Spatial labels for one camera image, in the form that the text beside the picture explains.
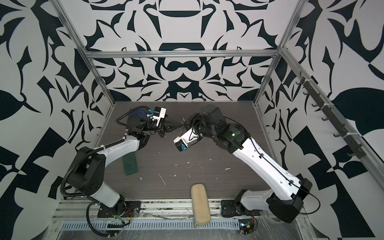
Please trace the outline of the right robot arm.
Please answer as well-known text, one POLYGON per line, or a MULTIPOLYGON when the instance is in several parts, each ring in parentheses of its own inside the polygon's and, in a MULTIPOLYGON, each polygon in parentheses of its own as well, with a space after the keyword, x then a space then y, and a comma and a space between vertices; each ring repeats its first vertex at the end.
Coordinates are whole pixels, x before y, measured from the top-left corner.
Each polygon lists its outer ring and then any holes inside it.
POLYGON ((312 182, 290 174, 262 149, 243 125, 227 121, 221 113, 195 113, 183 123, 187 131, 174 141, 175 145, 182 152, 202 138, 213 140, 219 148, 248 165, 269 186, 266 191, 243 191, 237 196, 237 204, 248 211, 270 211, 279 220, 291 223, 303 214, 304 200, 311 195, 312 182))

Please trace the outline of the beige eyeglass case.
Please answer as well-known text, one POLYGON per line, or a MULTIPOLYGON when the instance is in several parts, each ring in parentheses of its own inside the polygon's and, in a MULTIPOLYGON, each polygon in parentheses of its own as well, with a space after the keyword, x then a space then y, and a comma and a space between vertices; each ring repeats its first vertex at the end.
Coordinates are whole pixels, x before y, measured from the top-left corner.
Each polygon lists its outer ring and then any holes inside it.
POLYGON ((206 188, 195 184, 191 188, 194 227, 205 226, 211 221, 211 212, 206 188))

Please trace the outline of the green plastic card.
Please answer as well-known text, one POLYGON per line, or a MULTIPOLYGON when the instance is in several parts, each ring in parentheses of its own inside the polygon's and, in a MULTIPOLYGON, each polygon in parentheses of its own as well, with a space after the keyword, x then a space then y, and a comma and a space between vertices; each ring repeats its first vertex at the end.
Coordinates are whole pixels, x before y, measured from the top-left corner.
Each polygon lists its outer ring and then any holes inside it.
POLYGON ((122 157, 124 173, 126 176, 135 174, 138 172, 138 165, 135 152, 131 152, 122 157))

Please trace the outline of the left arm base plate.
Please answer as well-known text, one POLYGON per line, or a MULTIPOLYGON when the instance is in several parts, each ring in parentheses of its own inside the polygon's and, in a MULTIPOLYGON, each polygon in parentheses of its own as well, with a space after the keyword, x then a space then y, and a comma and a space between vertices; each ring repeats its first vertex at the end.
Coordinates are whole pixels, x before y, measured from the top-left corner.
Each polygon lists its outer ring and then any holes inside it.
POLYGON ((140 213, 141 201, 120 201, 113 208, 101 205, 98 212, 98 218, 112 218, 119 215, 121 218, 130 218, 140 213))

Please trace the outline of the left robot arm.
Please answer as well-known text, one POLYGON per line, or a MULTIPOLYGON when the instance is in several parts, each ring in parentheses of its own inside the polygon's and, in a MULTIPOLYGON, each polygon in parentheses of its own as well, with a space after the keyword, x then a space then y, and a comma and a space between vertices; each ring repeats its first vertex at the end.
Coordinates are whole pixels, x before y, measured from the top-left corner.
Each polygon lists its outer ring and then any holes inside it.
POLYGON ((125 135, 110 144, 98 148, 81 148, 65 174, 60 192, 65 198, 85 197, 91 200, 91 206, 98 205, 121 223, 113 226, 124 228, 130 221, 124 221, 126 214, 125 198, 112 189, 105 181, 105 169, 125 155, 141 150, 148 143, 150 136, 158 133, 164 137, 183 124, 172 120, 165 108, 138 106, 116 119, 116 124, 125 128, 125 135))

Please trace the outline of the small circuit board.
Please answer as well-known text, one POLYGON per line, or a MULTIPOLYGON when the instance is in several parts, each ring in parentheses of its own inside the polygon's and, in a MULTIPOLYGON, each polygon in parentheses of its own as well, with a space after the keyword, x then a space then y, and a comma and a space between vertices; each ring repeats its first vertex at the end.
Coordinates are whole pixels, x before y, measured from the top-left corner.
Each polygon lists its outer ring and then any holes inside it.
POLYGON ((258 222, 255 218, 239 220, 239 232, 243 235, 251 234, 257 228, 258 228, 258 222))

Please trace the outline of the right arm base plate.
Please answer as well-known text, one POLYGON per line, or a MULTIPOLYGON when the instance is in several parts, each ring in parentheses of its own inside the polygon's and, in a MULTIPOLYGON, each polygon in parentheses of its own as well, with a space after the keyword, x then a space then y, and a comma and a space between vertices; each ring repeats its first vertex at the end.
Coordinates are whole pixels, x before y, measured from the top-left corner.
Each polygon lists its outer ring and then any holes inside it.
POLYGON ((240 202, 234 200, 221 200, 221 215, 223 218, 240 216, 260 216, 261 210, 247 210, 240 202))

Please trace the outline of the wall hook rail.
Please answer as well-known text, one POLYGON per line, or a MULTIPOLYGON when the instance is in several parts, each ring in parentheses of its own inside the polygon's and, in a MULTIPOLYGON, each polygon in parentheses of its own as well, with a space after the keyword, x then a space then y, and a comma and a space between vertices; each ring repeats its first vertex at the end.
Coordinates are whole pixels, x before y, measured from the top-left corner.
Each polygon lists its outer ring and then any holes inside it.
POLYGON ((336 105, 318 87, 315 80, 307 79, 300 73, 300 81, 297 84, 302 85, 306 90, 304 95, 311 96, 315 101, 312 106, 323 112, 325 117, 322 118, 322 121, 329 121, 333 125, 337 131, 333 136, 335 138, 342 138, 349 146, 352 152, 347 155, 359 159, 364 158, 367 153, 363 149, 362 141, 359 140, 359 134, 348 126, 347 120, 342 116, 336 105))

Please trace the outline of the blue booklet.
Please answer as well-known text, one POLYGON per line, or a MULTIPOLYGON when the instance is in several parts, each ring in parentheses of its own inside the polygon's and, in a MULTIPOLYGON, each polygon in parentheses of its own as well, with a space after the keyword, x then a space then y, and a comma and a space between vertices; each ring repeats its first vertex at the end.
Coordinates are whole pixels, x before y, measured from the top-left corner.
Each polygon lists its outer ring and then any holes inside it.
POLYGON ((147 119, 147 114, 148 110, 144 108, 140 108, 132 112, 132 115, 138 115, 143 121, 147 119))

